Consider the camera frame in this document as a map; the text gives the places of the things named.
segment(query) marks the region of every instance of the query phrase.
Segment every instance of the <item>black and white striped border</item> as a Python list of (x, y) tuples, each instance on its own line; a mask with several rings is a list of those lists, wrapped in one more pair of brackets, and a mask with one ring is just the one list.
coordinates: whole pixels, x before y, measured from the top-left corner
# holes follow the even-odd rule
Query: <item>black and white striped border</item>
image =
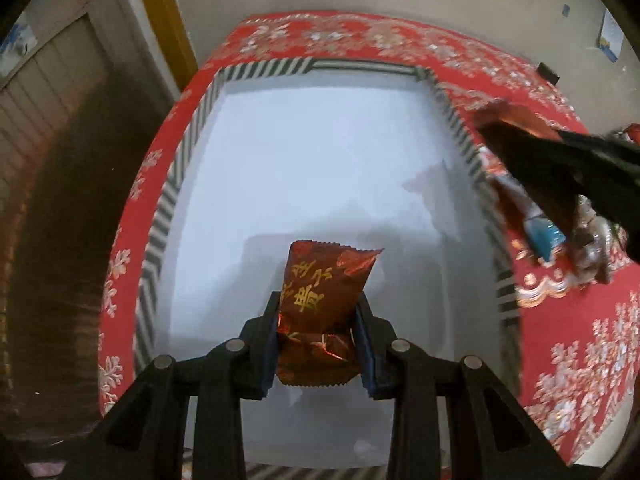
[(385, 480), (386, 466), (349, 469), (307, 469), (266, 464), (247, 464), (247, 480)]
[(451, 127), (454, 142), (465, 161), (469, 177), (472, 179), (472, 185), (478, 197), (482, 215), (486, 221), (484, 230), (494, 250), (496, 296), (501, 312), (502, 358), (504, 363), (502, 380), (517, 395), (520, 382), (520, 328), (516, 291), (511, 271), (511, 257), (504, 236), (504, 219), (496, 207), (497, 197), (487, 182), (478, 149), (473, 143), (462, 118), (452, 106), (446, 92), (440, 87), (433, 71), (420, 66), (370, 60), (293, 57), (229, 65), (216, 72), (207, 87), (207, 91), (200, 99), (191, 122), (186, 127), (182, 140), (175, 150), (174, 161), (169, 167), (166, 181), (162, 186), (162, 193), (158, 198), (154, 219), (149, 229), (142, 263), (142, 273), (138, 282), (138, 298), (136, 300), (136, 331), (133, 340), (135, 374), (139, 374), (151, 362), (153, 357), (153, 323), (156, 316), (158, 282), (174, 209), (194, 147), (211, 112), (213, 103), (220, 95), (222, 87), (227, 81), (279, 75), (299, 75), (308, 73), (311, 70), (383, 72), (411, 76), (429, 83), (436, 102), (440, 105), (440, 109)]

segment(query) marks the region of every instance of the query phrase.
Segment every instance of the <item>floor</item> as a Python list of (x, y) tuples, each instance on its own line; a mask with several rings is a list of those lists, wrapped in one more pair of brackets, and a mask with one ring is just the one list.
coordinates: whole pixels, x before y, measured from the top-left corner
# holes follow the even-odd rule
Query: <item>floor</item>
[[(442, 25), (544, 62), (592, 132), (640, 121), (640, 62), (625, 42), (617, 63), (596, 48), (600, 0), (178, 0), (199, 63), (251, 14), (301, 9), (378, 12)], [(568, 4), (568, 17), (562, 6)]]

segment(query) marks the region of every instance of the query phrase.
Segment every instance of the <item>red tablecloth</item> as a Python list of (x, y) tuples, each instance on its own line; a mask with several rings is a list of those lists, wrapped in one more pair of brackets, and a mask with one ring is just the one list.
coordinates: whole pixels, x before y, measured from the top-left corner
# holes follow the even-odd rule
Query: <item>red tablecloth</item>
[[(320, 57), (431, 68), (463, 118), (494, 99), (526, 105), (554, 127), (586, 132), (535, 67), (450, 30), (369, 14), (300, 12), (242, 22), (194, 76), (158, 131), (132, 186), (111, 253), (100, 324), (100, 405), (131, 384), (143, 255), (174, 152), (216, 72), (239, 62)], [(481, 139), (472, 132), (474, 140)], [(521, 314), (520, 402), (565, 460), (575, 460), (615, 415), (638, 369), (640, 270), (617, 251), (610, 285), (572, 284), (560, 253), (548, 267), (511, 247)]]

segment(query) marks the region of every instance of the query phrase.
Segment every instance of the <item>snack packet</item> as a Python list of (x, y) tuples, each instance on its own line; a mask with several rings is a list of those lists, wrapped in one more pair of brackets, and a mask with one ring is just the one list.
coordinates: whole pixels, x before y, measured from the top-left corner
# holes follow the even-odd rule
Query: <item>snack packet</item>
[(360, 373), (351, 325), (381, 252), (311, 240), (291, 244), (278, 314), (276, 373), (283, 384), (333, 386)]

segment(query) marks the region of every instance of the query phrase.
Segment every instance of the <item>floral pattern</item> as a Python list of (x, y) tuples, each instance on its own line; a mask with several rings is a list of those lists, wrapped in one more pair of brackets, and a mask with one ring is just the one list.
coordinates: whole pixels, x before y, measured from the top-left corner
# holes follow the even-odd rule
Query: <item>floral pattern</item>
[(105, 415), (118, 400), (112, 390), (122, 384), (122, 366), (117, 356), (107, 357), (104, 366), (98, 365), (98, 387), (102, 396), (102, 414)]
[(117, 251), (115, 256), (109, 260), (109, 270), (107, 271), (107, 279), (104, 282), (104, 289), (102, 290), (102, 310), (107, 316), (115, 317), (116, 309), (118, 306), (113, 303), (113, 297), (118, 293), (114, 284), (116, 280), (123, 274), (127, 273), (127, 264), (130, 262), (131, 250), (125, 249)]
[(249, 19), (213, 53), (205, 68), (222, 59), (271, 59), (294, 48), (304, 48), (306, 56), (327, 57), (353, 57), (370, 49), (376, 57), (393, 62), (437, 64), (467, 78), (488, 79), (504, 90), (505, 95), (492, 98), (525, 92), (529, 101), (551, 105), (564, 117), (580, 120), (532, 64), (450, 30), (384, 16), (306, 13)]
[(118, 228), (116, 229), (116, 234), (113, 235), (113, 244), (111, 244), (111, 249), (116, 246), (118, 243), (118, 238), (120, 237), (120, 233), (122, 232), (122, 226), (118, 224)]
[(616, 305), (613, 323), (593, 321), (593, 338), (584, 349), (579, 341), (557, 343), (551, 349), (555, 371), (540, 374), (533, 395), (537, 402), (526, 411), (558, 450), (565, 435), (581, 423), (572, 446), (572, 462), (612, 421), (622, 397), (633, 392), (639, 312), (638, 293), (631, 292), (628, 303)]
[(129, 198), (132, 200), (137, 200), (142, 194), (142, 185), (145, 183), (146, 178), (143, 176), (147, 172), (149, 168), (154, 167), (160, 157), (162, 156), (162, 149), (153, 150), (146, 154), (145, 160), (140, 164), (140, 169), (138, 170), (138, 174), (133, 180), (133, 185), (131, 186), (131, 191), (129, 191)]

